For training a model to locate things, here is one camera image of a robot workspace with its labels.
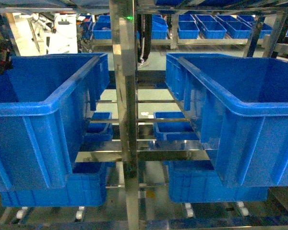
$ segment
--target crate rim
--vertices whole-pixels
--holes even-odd
[[[240,57],[214,57],[214,58],[230,58],[238,59]],[[245,59],[254,59],[253,57],[245,57]],[[260,60],[273,60],[287,63],[287,61],[274,60],[273,58],[262,58],[258,57],[256,59]],[[229,109],[232,113],[244,116],[244,117],[265,117],[265,116],[288,116],[288,103],[247,103],[243,102],[226,90],[219,83],[211,79],[207,74],[198,69],[195,65],[187,61],[185,58],[178,58],[178,62],[187,69],[187,71],[192,74],[192,77],[197,78],[201,84],[203,84],[207,89],[217,97],[224,106]]]
[[[65,57],[67,55],[54,55],[54,58]],[[77,83],[71,82],[71,78],[82,79],[100,60],[100,56],[95,54],[85,54],[83,56],[91,57],[80,69],[73,73],[63,84],[61,84],[55,91],[53,91],[45,100],[40,102],[19,102],[18,107],[15,108],[15,103],[0,103],[0,117],[18,117],[18,116],[44,116],[56,112],[59,107],[59,101],[68,97],[77,87]],[[25,59],[47,58],[47,56],[25,57]],[[13,57],[13,59],[23,59],[23,57]],[[62,87],[69,87],[67,91],[62,92]]]

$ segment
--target metal frame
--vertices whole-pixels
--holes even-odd
[[[259,34],[263,25],[264,17],[266,15],[278,13],[276,23],[273,28],[268,41],[266,41],[266,50],[264,57],[276,57],[277,52],[281,48],[277,43],[284,41],[285,34],[288,28],[288,7],[280,7],[278,4],[283,2],[273,0],[262,0],[256,5],[248,5],[248,0],[245,0],[242,5],[232,5],[224,8],[215,7],[197,7],[194,4],[201,3],[201,0],[184,1],[178,7],[159,7],[154,4],[148,4],[146,1],[139,1],[138,6],[135,5],[135,0],[110,0],[108,6],[95,7],[75,7],[69,1],[61,7],[57,8],[33,8],[32,6],[21,7],[6,7],[1,8],[2,12],[58,12],[58,11],[77,11],[77,12],[94,12],[96,10],[106,10],[109,8],[111,16],[112,27],[112,42],[109,41],[95,41],[94,45],[112,45],[114,54],[115,67],[115,82],[117,101],[107,101],[101,103],[117,103],[118,105],[118,119],[94,120],[93,123],[119,123],[120,141],[90,143],[83,145],[80,154],[89,152],[92,159],[95,161],[122,161],[124,188],[126,193],[126,207],[128,221],[114,221],[114,222],[94,222],[94,223],[74,223],[74,224],[57,224],[57,225],[38,225],[38,226],[24,226],[29,229],[198,229],[198,228],[238,228],[252,226],[251,229],[288,229],[288,217],[270,217],[270,218],[216,218],[209,222],[203,219],[173,219],[173,220],[152,220],[140,221],[139,206],[142,205],[139,199],[139,192],[147,187],[158,186],[156,184],[140,183],[139,162],[140,161],[164,161],[164,160],[207,160],[209,159],[205,150],[199,141],[154,141],[154,140],[139,140],[139,125],[138,123],[152,123],[152,122],[181,122],[185,119],[138,119],[138,103],[151,103],[152,101],[138,101],[137,100],[137,85],[138,85],[138,71],[136,67],[136,52],[137,42],[135,38],[135,25],[137,13],[169,13],[173,16],[173,39],[171,41],[153,41],[153,44],[167,44],[171,48],[176,48],[177,45],[211,45],[211,44],[231,44],[230,39],[222,39],[222,41],[213,40],[188,40],[182,41],[178,39],[177,28],[178,15],[186,12],[190,13],[220,13],[232,14],[244,12],[245,14],[256,14],[257,23],[252,29],[252,34],[249,40],[235,41],[234,44],[246,44],[244,56],[252,57],[258,43]]]

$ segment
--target metal shelf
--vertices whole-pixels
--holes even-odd
[[[119,118],[113,120],[92,122],[118,122],[120,141],[89,143],[83,145],[79,155],[86,154],[92,161],[120,161],[110,177],[108,184],[108,199],[104,206],[87,208],[87,219],[84,222],[74,223],[75,208],[66,208],[72,213],[68,218],[58,220],[55,218],[60,214],[57,208],[30,210],[24,219],[19,220],[17,225],[10,221],[10,216],[15,216],[15,210],[7,208],[1,216],[0,229],[222,229],[250,227],[250,229],[288,229],[288,196],[281,197],[282,188],[273,189],[268,201],[256,203],[256,207],[250,205],[252,216],[241,217],[235,210],[234,204],[193,204],[195,216],[200,218],[186,218],[185,208],[181,204],[170,202],[167,194],[166,170],[162,167],[163,160],[207,160],[208,156],[199,141],[155,141],[139,140],[151,137],[144,126],[139,128],[140,122],[151,123],[162,120],[140,120],[138,119],[138,87],[149,87],[149,80],[141,82],[141,72],[136,69],[137,41],[135,40],[135,20],[137,13],[169,13],[173,14],[172,20],[175,25],[172,40],[153,41],[154,45],[233,45],[245,44],[245,57],[252,57],[258,43],[259,34],[266,15],[277,14],[273,32],[265,42],[264,57],[276,57],[279,51],[278,43],[283,43],[288,29],[288,7],[282,6],[287,1],[261,0],[256,3],[244,0],[241,4],[225,7],[201,7],[194,5],[193,1],[184,1],[177,7],[160,7],[148,0],[139,0],[136,6],[134,0],[110,0],[109,5],[98,7],[77,6],[69,0],[64,0],[60,7],[46,6],[39,8],[34,4],[11,6],[0,5],[0,13],[7,12],[82,12],[96,13],[108,12],[111,16],[112,41],[95,40],[93,45],[112,45],[115,67],[115,81],[117,92],[117,103]],[[178,14],[183,13],[207,13],[207,14],[256,14],[256,23],[253,26],[251,36],[248,40],[179,40],[177,35]],[[227,215],[220,217],[205,218],[199,210],[225,210]],[[30,216],[36,216],[39,224],[34,224]],[[52,217],[55,221],[45,223],[45,217]]]

